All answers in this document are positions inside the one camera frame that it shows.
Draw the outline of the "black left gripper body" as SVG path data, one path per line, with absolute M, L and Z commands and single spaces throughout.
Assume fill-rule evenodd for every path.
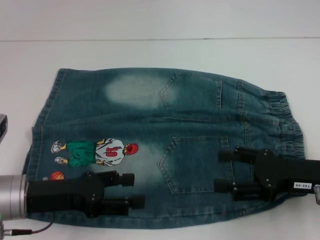
M 72 179 L 33 181 L 26 192 L 26 212 L 79 211 L 94 218 L 104 192 L 103 182 L 93 173 Z

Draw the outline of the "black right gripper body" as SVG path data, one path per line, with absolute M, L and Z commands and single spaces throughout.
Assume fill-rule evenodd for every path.
M 320 199 L 320 162 L 287 159 L 269 149 L 259 150 L 254 173 L 262 185 L 262 199 L 273 201 L 280 193 L 314 194 Z

